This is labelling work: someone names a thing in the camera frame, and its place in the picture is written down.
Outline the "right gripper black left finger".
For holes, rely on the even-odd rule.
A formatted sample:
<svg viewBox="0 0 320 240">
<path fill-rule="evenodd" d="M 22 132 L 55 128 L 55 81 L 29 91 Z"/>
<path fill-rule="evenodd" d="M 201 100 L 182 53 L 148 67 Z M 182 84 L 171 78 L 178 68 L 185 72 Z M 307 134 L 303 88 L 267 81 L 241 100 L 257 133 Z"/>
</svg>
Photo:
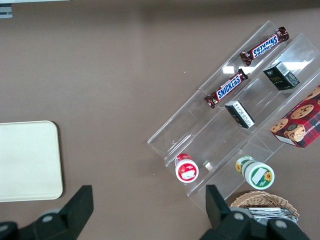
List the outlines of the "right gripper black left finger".
<svg viewBox="0 0 320 240">
<path fill-rule="evenodd" d="M 18 231 L 20 240 L 76 240 L 94 210 L 93 188 L 83 185 L 58 212 L 48 212 Z"/>
</svg>

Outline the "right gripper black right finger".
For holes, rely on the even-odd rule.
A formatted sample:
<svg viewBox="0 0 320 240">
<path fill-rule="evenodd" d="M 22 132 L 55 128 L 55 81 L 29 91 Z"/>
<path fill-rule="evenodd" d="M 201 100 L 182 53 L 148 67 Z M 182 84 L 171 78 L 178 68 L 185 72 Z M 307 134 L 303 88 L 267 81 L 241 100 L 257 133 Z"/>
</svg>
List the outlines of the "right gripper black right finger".
<svg viewBox="0 0 320 240">
<path fill-rule="evenodd" d="M 231 211 L 215 185 L 207 185 L 205 207 L 211 229 L 202 240 L 268 240 L 267 227 L 241 211 Z"/>
</svg>

